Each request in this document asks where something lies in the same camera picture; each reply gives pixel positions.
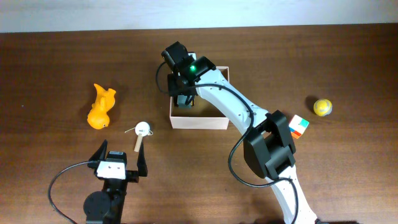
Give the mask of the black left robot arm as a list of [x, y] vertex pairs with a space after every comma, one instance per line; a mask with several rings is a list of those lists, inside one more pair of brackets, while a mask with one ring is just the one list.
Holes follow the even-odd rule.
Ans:
[[138, 149], [137, 170], [127, 170], [125, 152], [107, 151], [108, 142], [103, 141], [99, 149], [89, 158], [88, 167], [102, 180], [103, 188], [87, 196], [83, 204], [86, 223], [121, 223], [124, 201], [129, 183], [138, 183], [148, 174], [144, 144]]

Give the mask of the colourful puzzle cube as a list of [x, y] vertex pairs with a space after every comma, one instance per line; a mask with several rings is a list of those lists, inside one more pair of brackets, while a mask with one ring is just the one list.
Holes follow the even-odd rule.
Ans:
[[298, 139], [308, 128], [309, 122], [299, 115], [295, 114], [290, 120], [289, 129], [293, 138]]

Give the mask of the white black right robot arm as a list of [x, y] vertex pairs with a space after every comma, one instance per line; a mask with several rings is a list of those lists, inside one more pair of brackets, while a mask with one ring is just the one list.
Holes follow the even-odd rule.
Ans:
[[234, 153], [242, 146], [246, 164], [265, 180], [258, 186], [272, 189], [285, 223], [320, 223], [299, 184], [296, 148], [286, 116], [279, 110], [270, 113], [252, 103], [206, 57], [195, 60], [187, 54], [163, 59], [172, 70], [168, 76], [171, 96], [199, 96], [222, 112], [241, 133], [228, 164], [232, 164]]

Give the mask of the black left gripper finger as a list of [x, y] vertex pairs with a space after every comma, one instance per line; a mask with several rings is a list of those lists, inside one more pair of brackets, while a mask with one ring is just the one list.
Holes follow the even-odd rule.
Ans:
[[144, 143], [141, 142], [140, 148], [139, 148], [139, 155], [137, 158], [137, 168], [138, 168], [138, 173], [140, 177], [147, 177], [148, 175], [148, 170], [147, 170], [147, 164], [146, 164], [146, 159], [145, 159], [145, 154], [144, 154]]
[[108, 141], [105, 139], [100, 145], [99, 149], [89, 158], [89, 161], [103, 161], [105, 160]]

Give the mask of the yellow grey toy truck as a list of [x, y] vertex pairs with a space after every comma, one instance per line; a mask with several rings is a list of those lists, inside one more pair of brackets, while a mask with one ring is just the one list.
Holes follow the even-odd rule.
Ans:
[[194, 95], [178, 95], [174, 99], [174, 105], [179, 108], [191, 108], [195, 104]]

